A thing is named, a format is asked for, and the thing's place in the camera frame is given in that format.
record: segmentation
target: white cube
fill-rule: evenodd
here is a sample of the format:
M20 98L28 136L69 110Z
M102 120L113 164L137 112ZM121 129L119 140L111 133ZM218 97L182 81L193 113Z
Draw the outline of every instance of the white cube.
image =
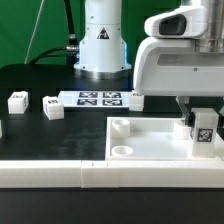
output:
M143 111L143 108L144 108L144 95L140 95L133 90L129 96L129 110Z
M60 102L58 97L44 97L43 110L49 120L64 118L64 105Z
M24 114L29 105L28 92L14 92L8 99L10 114Z

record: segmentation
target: black cable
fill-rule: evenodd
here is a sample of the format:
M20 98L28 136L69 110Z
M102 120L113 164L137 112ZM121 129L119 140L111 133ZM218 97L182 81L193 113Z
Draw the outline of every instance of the black cable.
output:
M45 51L44 53L40 54L38 57L36 57L32 61L30 61L29 64L31 64L31 65L36 64L36 62L38 62L41 58L46 57L48 54L51 54L53 52L58 52L58 51L66 51L66 47L57 47L57 48L52 48L48 51Z
M64 57L64 58L71 57L71 58L73 58L74 55L73 54L44 55L42 57L39 57L36 62L38 62L42 58L59 58L59 57Z
M73 24L70 0L64 0L64 3L65 3L65 11L66 11L66 16L67 16L68 31L69 31L69 44L70 45L78 45L78 40L75 35L75 29L74 29L74 24Z

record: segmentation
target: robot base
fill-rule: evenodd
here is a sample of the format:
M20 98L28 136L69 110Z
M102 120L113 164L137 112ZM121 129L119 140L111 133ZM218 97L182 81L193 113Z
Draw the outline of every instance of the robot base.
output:
M74 73L91 79L118 79L123 76L128 76L130 70L128 68L117 72L95 72L75 68Z

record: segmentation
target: qr code marker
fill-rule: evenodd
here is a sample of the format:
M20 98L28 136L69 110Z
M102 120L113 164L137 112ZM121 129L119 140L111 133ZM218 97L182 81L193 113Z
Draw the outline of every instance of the qr code marker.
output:
M198 142L212 142L212 129L198 129Z

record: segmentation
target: circular hole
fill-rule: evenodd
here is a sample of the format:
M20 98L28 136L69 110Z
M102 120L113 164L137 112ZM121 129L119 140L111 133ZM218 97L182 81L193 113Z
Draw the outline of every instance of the circular hole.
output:
M119 145L112 148L113 156L130 156L134 152L133 148L125 145Z

